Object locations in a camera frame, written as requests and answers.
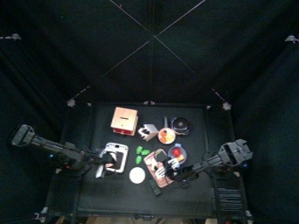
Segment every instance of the green object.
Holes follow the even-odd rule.
[[[143,151],[141,151],[141,155],[143,155],[143,156],[147,156],[147,155],[149,154],[149,152],[151,152],[149,150],[143,150]]]
[[[141,161],[143,161],[143,158],[140,156],[137,156],[135,158],[135,163],[139,165],[141,163]]]
[[[135,149],[135,153],[136,154],[140,154],[140,152],[143,151],[143,149],[144,149],[143,146],[137,146],[136,149]]]

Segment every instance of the black curtain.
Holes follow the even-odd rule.
[[[299,44],[290,43],[239,97],[235,131],[253,151],[245,175],[256,223],[298,223]]]
[[[12,33],[1,24],[0,33]],[[48,154],[9,144],[20,124],[59,141],[67,108],[21,42],[0,41],[0,222],[25,223],[45,205],[52,168]]]

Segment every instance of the small bowl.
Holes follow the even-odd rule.
[[[185,152],[184,148],[181,147],[181,145],[180,145],[179,143],[176,143],[176,144],[173,145],[173,147],[168,150],[168,157],[169,157],[169,158],[175,158],[172,152],[173,152],[173,149],[177,149],[177,148],[180,149],[180,151],[181,151],[181,155],[183,155],[183,157],[184,157],[184,159],[179,162],[180,165],[181,165],[181,164],[184,163],[185,159],[187,159],[187,152]]]
[[[157,138],[159,138],[159,141],[161,142],[161,144],[171,144],[175,140],[173,130],[169,128],[160,129]]]

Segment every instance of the orange box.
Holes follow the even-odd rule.
[[[111,128],[121,135],[132,136],[136,133],[136,110],[116,107]]]

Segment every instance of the black enclosure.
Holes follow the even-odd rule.
[[[228,112],[253,151],[255,222],[298,223],[298,11],[296,0],[1,1],[0,222],[31,222],[53,175],[48,153],[9,144],[16,126],[59,142],[80,105],[153,102]]]

